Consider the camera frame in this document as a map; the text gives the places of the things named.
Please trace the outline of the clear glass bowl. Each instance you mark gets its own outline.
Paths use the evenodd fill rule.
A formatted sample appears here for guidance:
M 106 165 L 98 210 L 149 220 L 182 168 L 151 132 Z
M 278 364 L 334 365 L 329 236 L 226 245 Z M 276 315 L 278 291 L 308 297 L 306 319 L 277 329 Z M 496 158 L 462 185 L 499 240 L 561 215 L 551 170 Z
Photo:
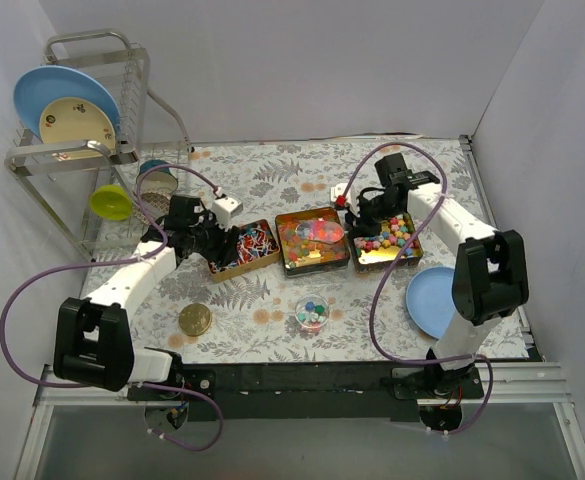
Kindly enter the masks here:
M 294 316 L 303 331 L 318 332 L 329 320 L 329 304 L 321 296 L 306 295 L 296 302 Z

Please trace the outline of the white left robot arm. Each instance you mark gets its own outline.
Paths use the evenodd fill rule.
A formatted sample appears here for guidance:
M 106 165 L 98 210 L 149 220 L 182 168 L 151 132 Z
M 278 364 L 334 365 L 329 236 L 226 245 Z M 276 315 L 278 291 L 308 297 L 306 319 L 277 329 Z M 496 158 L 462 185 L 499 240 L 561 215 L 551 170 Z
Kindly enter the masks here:
M 152 219 L 131 257 L 85 298 L 69 298 L 59 309 L 53 372 L 63 380 L 119 391 L 150 382 L 165 400 L 185 386 L 175 355 L 136 348 L 130 320 L 161 281 L 192 254 L 218 266 L 237 260 L 240 235 L 232 220 L 242 210 L 227 195 L 205 206 L 201 199 L 174 196 L 166 215 Z

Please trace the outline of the tin of star candies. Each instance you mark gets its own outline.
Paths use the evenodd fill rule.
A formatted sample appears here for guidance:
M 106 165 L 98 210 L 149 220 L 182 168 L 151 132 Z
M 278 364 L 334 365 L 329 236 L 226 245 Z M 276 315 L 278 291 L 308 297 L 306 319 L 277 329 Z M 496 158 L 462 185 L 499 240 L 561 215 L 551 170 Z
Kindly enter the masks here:
M 348 233 L 355 270 L 358 273 L 385 270 L 414 232 L 412 217 L 405 212 L 382 220 L 376 235 Z

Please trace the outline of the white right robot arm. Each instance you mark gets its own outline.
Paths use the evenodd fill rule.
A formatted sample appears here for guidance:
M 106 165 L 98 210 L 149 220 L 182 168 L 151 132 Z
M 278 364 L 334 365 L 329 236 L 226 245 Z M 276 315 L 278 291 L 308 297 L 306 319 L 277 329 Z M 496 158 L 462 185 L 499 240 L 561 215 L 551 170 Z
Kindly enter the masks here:
M 426 357 L 410 363 L 422 370 L 423 390 L 447 397 L 469 378 L 492 330 L 529 299 L 524 240 L 480 221 L 451 198 L 441 167 L 413 172 L 401 154 L 393 154 L 376 161 L 375 169 L 383 193 L 359 199 L 358 221 L 407 212 L 456 255 L 450 323 Z

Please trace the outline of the tin of gummy candies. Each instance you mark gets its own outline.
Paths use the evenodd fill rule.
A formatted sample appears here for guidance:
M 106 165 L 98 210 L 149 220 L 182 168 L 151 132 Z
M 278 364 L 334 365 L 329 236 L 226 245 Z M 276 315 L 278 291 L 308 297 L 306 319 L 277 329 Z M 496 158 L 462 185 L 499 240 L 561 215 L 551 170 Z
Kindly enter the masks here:
M 300 222 L 318 218 L 337 222 L 343 227 L 337 211 L 332 207 L 280 214 L 275 217 L 283 271 L 287 278 L 335 270 L 348 265 L 350 250 L 346 231 L 343 239 L 332 245 L 302 240 L 296 234 L 295 229 Z

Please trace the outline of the silver metal scoop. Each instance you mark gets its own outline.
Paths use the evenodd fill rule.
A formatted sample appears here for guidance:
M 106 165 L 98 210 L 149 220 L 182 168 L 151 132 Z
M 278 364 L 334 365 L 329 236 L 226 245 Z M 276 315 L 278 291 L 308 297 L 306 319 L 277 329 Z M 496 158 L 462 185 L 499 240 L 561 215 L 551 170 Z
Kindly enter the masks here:
M 339 223 L 323 218 L 300 222 L 295 232 L 302 240 L 329 245 L 340 242 L 345 236 L 345 230 Z

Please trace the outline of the gold tin of lollipops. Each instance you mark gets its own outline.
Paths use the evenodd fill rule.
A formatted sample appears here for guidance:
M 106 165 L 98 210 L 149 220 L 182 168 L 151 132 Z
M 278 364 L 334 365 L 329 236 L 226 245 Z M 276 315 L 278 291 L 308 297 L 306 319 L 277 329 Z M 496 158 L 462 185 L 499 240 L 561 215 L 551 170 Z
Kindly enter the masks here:
M 215 283 L 265 268 L 280 260 L 281 250 L 266 219 L 240 227 L 237 241 L 238 259 L 228 266 L 208 264 L 211 279 Z

